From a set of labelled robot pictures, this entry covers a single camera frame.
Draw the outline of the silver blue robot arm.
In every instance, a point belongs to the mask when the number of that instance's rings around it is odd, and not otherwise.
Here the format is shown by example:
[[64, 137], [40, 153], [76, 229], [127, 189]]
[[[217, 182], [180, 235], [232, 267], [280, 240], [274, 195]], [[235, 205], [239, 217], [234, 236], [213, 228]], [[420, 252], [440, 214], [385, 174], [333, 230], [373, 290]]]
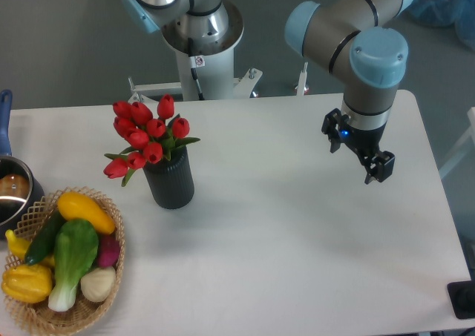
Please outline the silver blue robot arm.
[[[121, 0], [146, 33], [161, 32], [175, 52], [183, 98], [237, 95], [234, 49], [243, 35], [239, 10], [227, 0]], [[286, 43], [344, 83], [339, 109], [324, 117], [332, 151], [347, 146], [364, 166], [366, 181], [382, 182], [395, 157], [379, 142], [408, 55], [404, 37], [387, 29], [413, 0], [337, 0], [329, 7], [306, 1], [289, 15]]]

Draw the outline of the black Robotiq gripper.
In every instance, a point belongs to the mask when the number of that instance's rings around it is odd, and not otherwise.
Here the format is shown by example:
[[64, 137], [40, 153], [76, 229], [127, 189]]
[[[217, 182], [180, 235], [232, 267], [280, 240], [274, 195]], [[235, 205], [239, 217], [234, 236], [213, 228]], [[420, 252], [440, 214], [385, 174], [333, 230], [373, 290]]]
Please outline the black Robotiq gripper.
[[373, 181], [384, 182], [393, 173], [395, 155], [379, 148], [388, 117], [389, 111], [364, 115], [337, 108], [324, 117], [321, 132], [330, 142], [330, 153], [335, 153], [343, 144], [364, 160], [367, 185]]

